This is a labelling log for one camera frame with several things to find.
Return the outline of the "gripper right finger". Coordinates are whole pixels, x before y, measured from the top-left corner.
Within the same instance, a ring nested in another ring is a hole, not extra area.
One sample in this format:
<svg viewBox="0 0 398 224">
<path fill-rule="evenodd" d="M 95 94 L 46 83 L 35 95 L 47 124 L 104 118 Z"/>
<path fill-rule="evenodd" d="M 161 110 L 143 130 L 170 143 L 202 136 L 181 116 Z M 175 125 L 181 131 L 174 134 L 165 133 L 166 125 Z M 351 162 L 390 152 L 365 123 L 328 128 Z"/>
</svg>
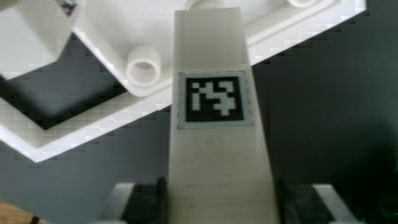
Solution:
<svg viewBox="0 0 398 224">
<path fill-rule="evenodd" d="M 277 185 L 280 224 L 362 224 L 330 184 Z"/>
</svg>

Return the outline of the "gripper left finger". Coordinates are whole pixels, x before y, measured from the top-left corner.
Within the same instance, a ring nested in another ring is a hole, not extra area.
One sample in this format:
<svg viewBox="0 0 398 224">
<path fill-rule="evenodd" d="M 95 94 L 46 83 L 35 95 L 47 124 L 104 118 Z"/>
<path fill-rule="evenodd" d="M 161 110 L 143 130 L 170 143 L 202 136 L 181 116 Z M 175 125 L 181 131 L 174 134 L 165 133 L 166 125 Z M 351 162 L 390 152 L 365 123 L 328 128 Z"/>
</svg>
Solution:
<svg viewBox="0 0 398 224">
<path fill-rule="evenodd" d="M 168 224 L 166 180 L 117 183 L 95 224 Z"/>
</svg>

